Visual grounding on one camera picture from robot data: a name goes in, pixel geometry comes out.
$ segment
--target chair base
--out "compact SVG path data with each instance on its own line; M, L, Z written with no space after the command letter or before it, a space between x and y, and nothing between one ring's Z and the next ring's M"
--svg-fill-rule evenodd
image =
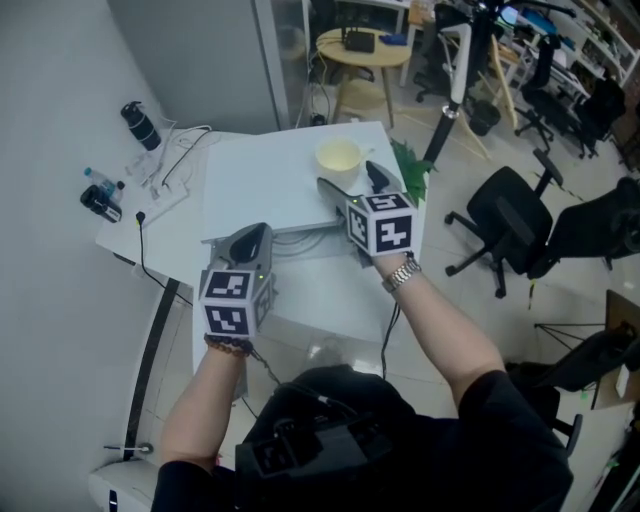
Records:
M515 110L516 112L518 112L518 114L529 121L529 124L525 124L522 128L515 130L514 133L516 134L516 137L520 137L520 134L522 132L526 132L531 128L535 128L546 148L544 153L548 155L551 151L549 142L553 142L554 138L553 132L542 123L542 117L536 114L533 110L527 110L526 112L524 110L520 110L519 108L516 108Z
M478 232L478 226L476 226L469 219L464 218L459 213L450 212L444 218L445 224L448 224L448 225L453 224L454 220L458 221L460 224L462 224L465 228L471 231L478 238L482 238L480 236L480 233ZM444 269L444 271L447 274L447 276L449 277L454 276L459 272L462 272L465 268L467 268L469 265L471 265L475 261L478 261L482 256L484 256L486 253L488 253L492 249L493 249L493 246L489 246L485 244L482 247L482 249L473 253L471 256L469 256L466 260L464 260L459 265L449 265ZM494 272L494 274L496 275L496 279L498 281L498 286L496 288L496 294L495 294L496 298L502 299L507 295L507 286L504 278L504 267L502 265L502 258L498 258L498 259L493 258L493 261L489 265L489 268L491 268L491 270Z

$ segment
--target floor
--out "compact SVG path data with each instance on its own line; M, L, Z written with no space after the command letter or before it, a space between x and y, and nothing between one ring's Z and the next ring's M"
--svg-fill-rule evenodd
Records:
M420 63L413 62L412 67ZM335 90L327 87L333 102ZM415 103L416 86L409 83L402 89L395 85L392 94L396 110L423 106ZM439 106L441 98L429 98L425 104ZM314 97L318 110L326 109L326 99L319 92ZM341 122L352 116L343 115ZM435 126L437 116L411 113L396 115L391 137L407 141L420 156L424 153ZM369 112L360 119L379 119L388 125L386 108ZM560 344L540 332L534 331L535 322L604 321L605 290L613 288L632 300L640 287L640 256L614 262L614 271L608 272L600 260L564 261L540 280L529 304L529 281L523 276L508 273L507 297L494 297L495 284L485 263L474 264L454 277L447 277L444 268L458 262L477 247L477 240L460 229L445 226L443 217L451 210L464 213L466 203L474 191L492 172L509 165L530 184L537 181L535 173L541 166L532 154L533 134L526 132L521 138L513 135L510 126L502 120L483 138L493 161L487 162L465 146L472 147L457 128L440 155L429 178L427 222L421 264L425 274L497 344L505 360L535 360L554 362L566 353ZM578 160L575 147L556 138L552 143L551 158L565 178L565 190L550 187L543 200L555 217L566 206L576 204L579 196L591 199L607 192L626 171L617 165L617 154L611 144L600 144L600 157ZM381 340L358 341L340 339L332 333L310 329L303 325L269 317L256 347L271 364L274 373L283 381L293 379L313 366L335 361L336 352L342 361L359 371L381 373ZM428 362L413 339L392 346L388 351L388 380L420 414L434 417L454 417L456 410L448 386L442 376ZM248 362L248 407L258 414L274 389L264 368L250 359ZM178 301L169 314L163 339L156 355L151 374L143 416L138 431L138 442L150 441L159 447L160 433L171 407L180 396L192 375L191 368L191 311ZM563 393L560 417L572 421L576 413L585 415L580 440L570 459L575 481L567 497L564 511L588 510L598 481L611 453L619 446L628 423L630 406L590 411L591 393ZM253 424L253 414L247 405L238 401L234 405L227 436L220 452L220 463L234 467L234 446L242 441ZM149 456L157 464L157 453Z

